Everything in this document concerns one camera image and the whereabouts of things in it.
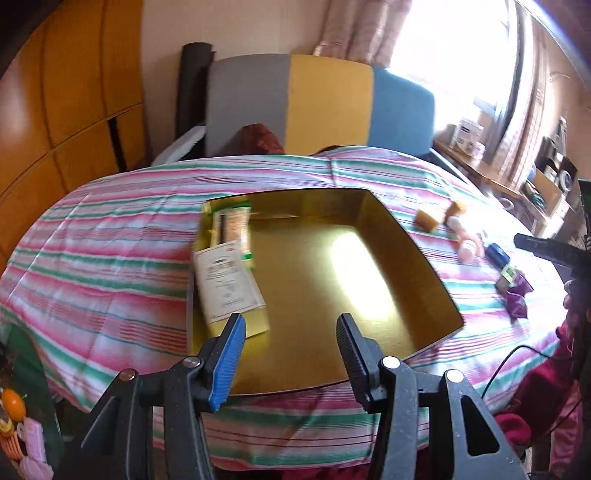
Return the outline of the person right hand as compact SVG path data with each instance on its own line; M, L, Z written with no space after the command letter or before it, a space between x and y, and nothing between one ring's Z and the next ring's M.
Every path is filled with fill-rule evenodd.
M579 301L580 282L569 280L565 285L566 296L563 306L567 310L565 323L568 329L568 337L573 338L583 323L582 307Z

